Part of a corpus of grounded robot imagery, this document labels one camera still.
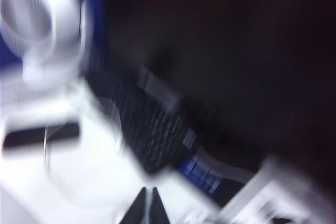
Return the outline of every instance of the dark background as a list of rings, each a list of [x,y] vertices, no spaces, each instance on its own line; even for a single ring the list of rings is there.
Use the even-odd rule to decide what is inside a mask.
[[[110,47],[334,190],[335,0],[103,0]]]

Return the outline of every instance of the black object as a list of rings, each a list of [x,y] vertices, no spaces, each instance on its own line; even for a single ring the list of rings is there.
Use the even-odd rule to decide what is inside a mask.
[[[156,187],[152,190],[151,198],[147,198],[145,187],[140,190],[120,224],[141,224],[144,218],[148,218],[148,224],[170,224]]]
[[[136,84],[135,74],[123,63],[108,65],[96,56],[86,78],[97,97],[116,104],[124,139],[146,172],[178,163],[197,149],[197,134],[184,109],[168,112]]]
[[[50,128],[59,128],[48,138],[49,142],[75,140],[79,136],[78,123],[71,122],[64,125],[52,125]],[[4,141],[4,149],[20,147],[30,144],[42,144],[44,141],[45,127],[10,132]]]
[[[287,218],[272,218],[274,224],[287,224],[291,223],[292,220]]]

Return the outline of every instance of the black keyboard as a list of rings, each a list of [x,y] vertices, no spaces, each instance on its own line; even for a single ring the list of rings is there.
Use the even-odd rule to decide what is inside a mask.
[[[136,84],[135,74],[117,61],[98,57],[86,74],[94,94],[117,106],[125,141],[148,173],[179,162],[197,149],[197,135],[183,109],[167,112]]]

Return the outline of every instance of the green light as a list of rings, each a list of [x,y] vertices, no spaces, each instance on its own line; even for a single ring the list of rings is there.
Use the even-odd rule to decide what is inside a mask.
[[[175,128],[176,128],[176,126],[177,126],[177,124],[178,124],[179,120],[180,120],[180,116],[178,116],[178,117],[177,117],[177,119],[176,119],[176,121],[175,121],[175,124],[174,124],[174,127],[173,127],[173,130],[172,130],[172,132],[174,132],[174,131],[175,131]]]

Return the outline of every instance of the white desk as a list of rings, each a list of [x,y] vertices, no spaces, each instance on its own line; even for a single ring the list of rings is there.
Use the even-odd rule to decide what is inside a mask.
[[[65,95],[61,89],[19,106],[2,106],[1,143],[6,132],[23,129],[25,125],[43,124],[46,120],[58,120],[65,115],[77,116],[80,120],[79,144],[66,148],[56,146],[51,159],[52,171],[80,197],[69,197],[47,176],[42,144],[1,154],[2,187],[38,223],[117,223],[143,186],[158,188],[172,224],[181,223],[191,210],[210,214],[219,211],[178,172],[166,170],[155,178],[149,178],[129,149],[124,146],[117,152],[115,139],[120,136],[118,130],[112,130],[98,117],[97,110],[88,102],[90,93],[86,84],[82,81],[76,85],[78,90],[71,95]],[[74,104],[85,113],[76,110]],[[83,201],[84,198],[87,204],[94,206],[84,207],[81,202],[76,202],[76,199]]]

